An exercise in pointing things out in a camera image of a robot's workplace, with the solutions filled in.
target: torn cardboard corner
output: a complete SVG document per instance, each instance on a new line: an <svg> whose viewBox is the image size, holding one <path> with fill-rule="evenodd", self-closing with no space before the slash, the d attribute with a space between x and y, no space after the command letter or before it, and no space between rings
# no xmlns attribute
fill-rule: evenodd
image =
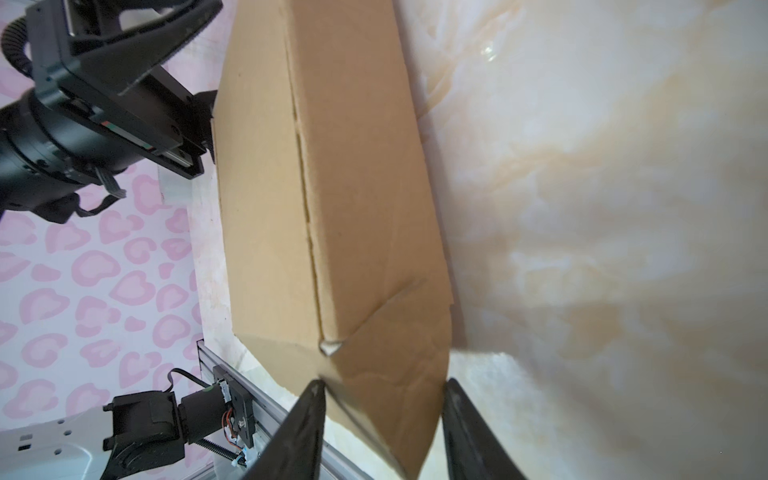
<svg viewBox="0 0 768 480"><path fill-rule="evenodd" d="M241 2L214 136L235 334L415 478L452 297L390 0Z"/></svg>

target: marble tabletop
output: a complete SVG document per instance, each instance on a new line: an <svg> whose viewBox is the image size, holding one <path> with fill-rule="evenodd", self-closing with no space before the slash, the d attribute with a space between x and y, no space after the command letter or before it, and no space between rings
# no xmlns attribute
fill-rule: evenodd
<svg viewBox="0 0 768 480"><path fill-rule="evenodd" d="M450 375L511 457L536 479L764 476L768 2L395 7L455 284ZM193 91L233 14L168 65ZM192 198L206 344L290 407L231 333L210 160ZM422 478L446 478L442 449Z"/></svg>

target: cardboard box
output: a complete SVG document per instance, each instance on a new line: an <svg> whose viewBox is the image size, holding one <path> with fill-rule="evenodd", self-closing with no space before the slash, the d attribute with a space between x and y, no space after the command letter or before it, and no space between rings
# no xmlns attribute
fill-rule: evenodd
<svg viewBox="0 0 768 480"><path fill-rule="evenodd" d="M391 0L242 0L214 135L235 335L417 477L452 295Z"/></svg>

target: pink patterned floor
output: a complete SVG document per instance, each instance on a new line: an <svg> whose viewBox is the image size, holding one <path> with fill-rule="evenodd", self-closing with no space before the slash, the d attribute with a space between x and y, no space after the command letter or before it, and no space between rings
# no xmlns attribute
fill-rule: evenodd
<svg viewBox="0 0 768 480"><path fill-rule="evenodd" d="M23 8L0 2L0 28ZM217 86L232 11L228 5L167 66L192 92ZM0 61L0 104L30 87ZM150 161L118 182L128 199L96 217L57 225L6 212L0 221L0 429L165 389L173 367L200 374L195 342L203 334L187 211L162 204ZM88 209L104 191L92 186L80 194ZM174 391L180 399L195 388L179 379ZM210 461L206 451L187 447L182 462L132 478L184 478Z"/></svg>

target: white and beige marble table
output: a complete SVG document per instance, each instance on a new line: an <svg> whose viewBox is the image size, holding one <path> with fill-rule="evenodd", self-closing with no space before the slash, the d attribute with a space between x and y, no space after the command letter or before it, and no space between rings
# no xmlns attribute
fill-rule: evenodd
<svg viewBox="0 0 768 480"><path fill-rule="evenodd" d="M765 478L768 2L396 10L457 293L450 374L512 458L532 479ZM199 44L182 56L205 67L173 73L215 76ZM193 199L206 343L290 406L231 333L211 164ZM445 478L440 437L422 478Z"/></svg>

